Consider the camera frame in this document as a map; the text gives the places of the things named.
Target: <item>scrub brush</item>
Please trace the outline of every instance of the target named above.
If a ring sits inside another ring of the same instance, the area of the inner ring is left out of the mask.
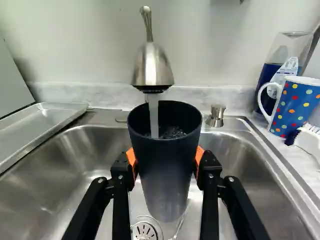
[[[320,127],[306,123],[290,133],[284,143],[287,146],[297,146],[305,150],[320,164]]]

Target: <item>water stream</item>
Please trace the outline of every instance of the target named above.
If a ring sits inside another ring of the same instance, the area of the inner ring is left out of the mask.
[[[150,112],[150,129],[151,129],[151,138],[159,138],[159,125],[158,125],[158,106],[159,106],[160,94],[158,93],[149,93],[147,94],[147,99],[149,103],[149,112]]]

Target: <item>sink basin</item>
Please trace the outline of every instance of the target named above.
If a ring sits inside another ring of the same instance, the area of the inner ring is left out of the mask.
[[[110,167],[131,147],[119,111],[88,112],[73,125],[29,153],[0,178],[0,236],[4,240],[60,240],[94,178],[110,178]],[[273,240],[313,239],[291,201],[274,180],[270,156],[246,121],[226,117],[224,126],[203,125],[200,145],[211,150],[222,175],[240,179]],[[104,212],[96,239],[111,240],[112,201]],[[157,232],[153,239],[199,238],[202,192],[193,178],[188,208],[177,222],[150,217],[139,178],[130,193],[131,224]],[[220,239],[236,239],[224,204],[219,202]]]

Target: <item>polka dot mug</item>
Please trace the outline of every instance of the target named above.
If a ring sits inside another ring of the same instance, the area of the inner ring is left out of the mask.
[[[261,93],[267,87],[276,88],[276,103],[268,115],[261,103]],[[285,76],[282,84],[268,82],[257,94],[261,112],[269,122],[268,131],[285,139],[289,133],[307,122],[320,101],[320,79],[303,76]]]

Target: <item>metal tray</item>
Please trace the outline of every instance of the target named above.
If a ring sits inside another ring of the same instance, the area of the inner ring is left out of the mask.
[[[1,119],[0,174],[87,108],[87,103],[41,102]]]

